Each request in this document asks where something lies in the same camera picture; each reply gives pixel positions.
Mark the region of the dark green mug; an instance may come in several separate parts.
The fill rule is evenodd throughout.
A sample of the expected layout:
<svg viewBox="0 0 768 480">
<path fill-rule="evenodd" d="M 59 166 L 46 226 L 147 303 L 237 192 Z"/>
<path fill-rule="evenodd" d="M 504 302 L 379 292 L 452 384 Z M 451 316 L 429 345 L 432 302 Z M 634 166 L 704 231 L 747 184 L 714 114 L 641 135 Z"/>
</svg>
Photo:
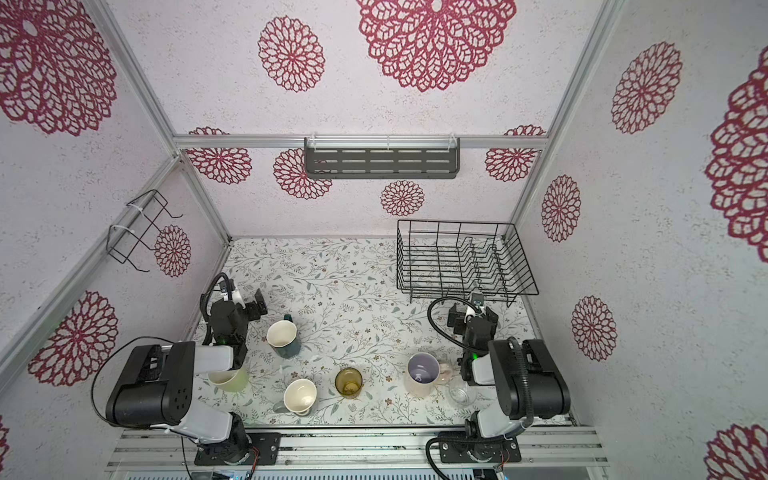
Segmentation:
<svg viewBox="0 0 768 480">
<path fill-rule="evenodd" d="M 301 350 L 298 328 L 290 314 L 273 323 L 267 330 L 266 341 L 282 359 L 297 356 Z"/>
</svg>

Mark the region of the black wire dish rack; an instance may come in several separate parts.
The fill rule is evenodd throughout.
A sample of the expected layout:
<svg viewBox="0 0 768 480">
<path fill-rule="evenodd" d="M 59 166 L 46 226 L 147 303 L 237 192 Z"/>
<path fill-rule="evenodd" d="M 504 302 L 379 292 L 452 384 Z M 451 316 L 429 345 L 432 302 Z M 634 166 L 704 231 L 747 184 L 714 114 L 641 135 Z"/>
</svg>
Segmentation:
<svg viewBox="0 0 768 480">
<path fill-rule="evenodd" d="M 539 293 L 517 228 L 509 222 L 398 220 L 396 286 L 411 299 L 479 292 L 508 305 Z"/>
</svg>

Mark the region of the light green mug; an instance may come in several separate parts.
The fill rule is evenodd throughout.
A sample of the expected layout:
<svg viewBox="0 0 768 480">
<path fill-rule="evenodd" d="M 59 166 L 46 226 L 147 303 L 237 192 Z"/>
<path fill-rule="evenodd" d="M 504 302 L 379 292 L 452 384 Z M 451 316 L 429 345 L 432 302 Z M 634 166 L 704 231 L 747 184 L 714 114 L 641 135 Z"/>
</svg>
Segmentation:
<svg viewBox="0 0 768 480">
<path fill-rule="evenodd" d="M 248 371 L 245 368 L 208 374 L 209 383 L 224 392 L 236 393 L 243 391 L 249 384 Z"/>
</svg>

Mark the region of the cream grey mug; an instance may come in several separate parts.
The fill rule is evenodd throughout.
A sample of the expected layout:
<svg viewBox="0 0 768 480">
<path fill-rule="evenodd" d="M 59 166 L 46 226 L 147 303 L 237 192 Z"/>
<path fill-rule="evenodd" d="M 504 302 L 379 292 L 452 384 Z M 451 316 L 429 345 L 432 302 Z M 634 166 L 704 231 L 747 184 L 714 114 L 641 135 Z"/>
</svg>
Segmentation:
<svg viewBox="0 0 768 480">
<path fill-rule="evenodd" d="M 285 389 L 282 401 L 273 406 L 273 412 L 306 416 L 315 405 L 317 398 L 318 390 L 313 381 L 297 379 Z"/>
</svg>

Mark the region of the amber glass cup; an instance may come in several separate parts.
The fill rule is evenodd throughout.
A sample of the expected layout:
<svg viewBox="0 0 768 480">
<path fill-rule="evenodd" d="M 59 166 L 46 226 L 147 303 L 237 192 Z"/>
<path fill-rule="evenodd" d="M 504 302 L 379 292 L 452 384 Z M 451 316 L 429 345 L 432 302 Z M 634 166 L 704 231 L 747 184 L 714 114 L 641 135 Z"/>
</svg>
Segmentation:
<svg viewBox="0 0 768 480">
<path fill-rule="evenodd" d="M 363 377 L 359 370 L 347 367 L 338 372 L 334 385 L 336 391 L 344 398 L 356 398 L 363 387 Z"/>
</svg>

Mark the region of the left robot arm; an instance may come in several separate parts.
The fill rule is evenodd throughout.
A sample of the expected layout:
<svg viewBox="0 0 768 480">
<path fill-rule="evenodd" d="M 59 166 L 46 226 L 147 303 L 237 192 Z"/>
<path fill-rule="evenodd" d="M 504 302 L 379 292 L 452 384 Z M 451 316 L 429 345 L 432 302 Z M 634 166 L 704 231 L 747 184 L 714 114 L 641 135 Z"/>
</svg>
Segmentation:
<svg viewBox="0 0 768 480">
<path fill-rule="evenodd" d="M 248 352 L 249 325 L 267 313 L 260 290 L 249 302 L 235 291 L 211 306 L 207 325 L 212 344 L 186 341 L 134 348 L 107 400 L 106 420 L 123 428 L 170 430 L 200 445 L 239 443 L 245 449 L 240 419 L 195 399 L 193 383 L 200 374 L 234 379 Z"/>
</svg>

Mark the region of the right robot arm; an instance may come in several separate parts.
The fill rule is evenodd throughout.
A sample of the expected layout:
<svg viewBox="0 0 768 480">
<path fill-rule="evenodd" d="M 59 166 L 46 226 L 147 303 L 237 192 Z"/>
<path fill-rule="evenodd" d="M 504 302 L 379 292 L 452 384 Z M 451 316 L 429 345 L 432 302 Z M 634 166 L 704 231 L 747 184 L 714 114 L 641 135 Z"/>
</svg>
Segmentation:
<svg viewBox="0 0 768 480">
<path fill-rule="evenodd" d="M 461 379 L 472 387 L 492 387 L 496 401 L 465 421 L 470 439 L 510 439 L 535 419 L 570 411 L 571 396 L 547 346 L 540 339 L 497 340 L 498 315 L 487 306 L 454 303 L 447 326 L 461 336 L 457 359 Z"/>
</svg>

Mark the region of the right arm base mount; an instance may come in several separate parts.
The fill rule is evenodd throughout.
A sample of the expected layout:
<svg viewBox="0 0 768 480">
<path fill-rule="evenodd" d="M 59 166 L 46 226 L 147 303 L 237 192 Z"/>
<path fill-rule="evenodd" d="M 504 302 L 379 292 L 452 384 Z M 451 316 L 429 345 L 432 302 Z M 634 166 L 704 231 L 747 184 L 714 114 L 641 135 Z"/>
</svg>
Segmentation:
<svg viewBox="0 0 768 480">
<path fill-rule="evenodd" d="M 458 431 L 439 432 L 438 439 L 440 461 L 445 464 L 518 463 L 522 459 L 516 439 L 469 439 Z"/>
</svg>

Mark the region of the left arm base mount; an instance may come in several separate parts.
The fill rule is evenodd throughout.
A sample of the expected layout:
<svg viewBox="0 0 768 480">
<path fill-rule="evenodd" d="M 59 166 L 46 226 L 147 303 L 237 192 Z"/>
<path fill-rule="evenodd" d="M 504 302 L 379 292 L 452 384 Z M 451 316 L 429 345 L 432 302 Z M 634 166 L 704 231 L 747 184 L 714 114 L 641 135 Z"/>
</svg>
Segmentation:
<svg viewBox="0 0 768 480">
<path fill-rule="evenodd" d="M 272 466 L 276 464 L 282 435 L 251 432 L 215 444 L 198 447 L 194 465 L 208 466 Z"/>
</svg>

